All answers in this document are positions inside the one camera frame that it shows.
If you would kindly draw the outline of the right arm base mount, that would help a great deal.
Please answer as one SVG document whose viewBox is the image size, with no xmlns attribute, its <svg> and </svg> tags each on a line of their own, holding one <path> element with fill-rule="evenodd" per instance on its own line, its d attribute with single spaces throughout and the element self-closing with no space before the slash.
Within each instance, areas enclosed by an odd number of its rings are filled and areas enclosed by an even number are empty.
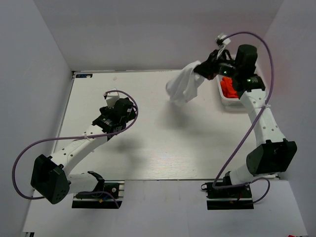
<svg viewBox="0 0 316 237">
<path fill-rule="evenodd" d="M 201 190 L 206 192 L 208 210 L 247 210 L 254 209 L 250 186 L 214 189 L 213 182 L 201 185 Z"/>
</svg>

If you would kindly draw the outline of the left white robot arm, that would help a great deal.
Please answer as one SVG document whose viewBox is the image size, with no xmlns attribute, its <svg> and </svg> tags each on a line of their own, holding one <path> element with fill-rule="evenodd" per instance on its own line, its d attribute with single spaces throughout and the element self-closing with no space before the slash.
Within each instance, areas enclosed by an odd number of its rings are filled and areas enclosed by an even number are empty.
<svg viewBox="0 0 316 237">
<path fill-rule="evenodd" d="M 71 171 L 96 148 L 127 130 L 137 119 L 138 107 L 131 98 L 120 98 L 112 107 L 102 107 L 80 138 L 50 156 L 36 158 L 31 186 L 51 204 L 68 194 L 99 197 L 105 193 L 104 178 L 94 171 L 72 174 Z"/>
</svg>

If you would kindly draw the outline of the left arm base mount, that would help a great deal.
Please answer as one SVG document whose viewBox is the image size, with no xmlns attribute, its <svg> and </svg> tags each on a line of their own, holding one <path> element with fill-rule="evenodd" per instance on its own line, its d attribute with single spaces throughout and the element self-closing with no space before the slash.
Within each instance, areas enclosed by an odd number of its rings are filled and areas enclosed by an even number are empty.
<svg viewBox="0 0 316 237">
<path fill-rule="evenodd" d="M 105 181 L 93 194 L 74 194 L 72 209 L 119 209 L 124 196 L 124 181 Z"/>
</svg>

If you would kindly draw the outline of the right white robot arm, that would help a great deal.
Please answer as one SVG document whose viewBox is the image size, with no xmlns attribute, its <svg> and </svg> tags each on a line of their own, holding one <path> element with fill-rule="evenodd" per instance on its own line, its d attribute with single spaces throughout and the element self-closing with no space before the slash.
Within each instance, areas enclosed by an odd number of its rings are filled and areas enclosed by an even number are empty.
<svg viewBox="0 0 316 237">
<path fill-rule="evenodd" d="M 214 79 L 217 75 L 228 76 L 237 92 L 238 99 L 246 108 L 251 121 L 251 127 L 246 135 L 254 132 L 256 148 L 250 152 L 245 164 L 229 171 L 223 178 L 223 184 L 213 183 L 214 189 L 234 197 L 242 186 L 266 176 L 285 172 L 297 152 L 294 141 L 288 141 L 278 127 L 269 107 L 270 98 L 261 77 L 255 73 L 257 48 L 243 44 L 238 47 L 235 58 L 228 50 L 216 49 L 194 72 Z"/>
</svg>

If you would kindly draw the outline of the white t shirt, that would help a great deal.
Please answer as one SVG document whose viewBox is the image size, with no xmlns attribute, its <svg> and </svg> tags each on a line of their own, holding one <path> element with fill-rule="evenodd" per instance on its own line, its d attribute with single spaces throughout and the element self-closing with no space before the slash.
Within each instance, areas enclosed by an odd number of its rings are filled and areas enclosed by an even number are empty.
<svg viewBox="0 0 316 237">
<path fill-rule="evenodd" d="M 205 78 L 194 72 L 194 68 L 201 64 L 194 61 L 185 66 L 173 79 L 167 82 L 165 89 L 169 100 L 173 103 L 188 103 L 198 95 L 198 88 Z"/>
</svg>

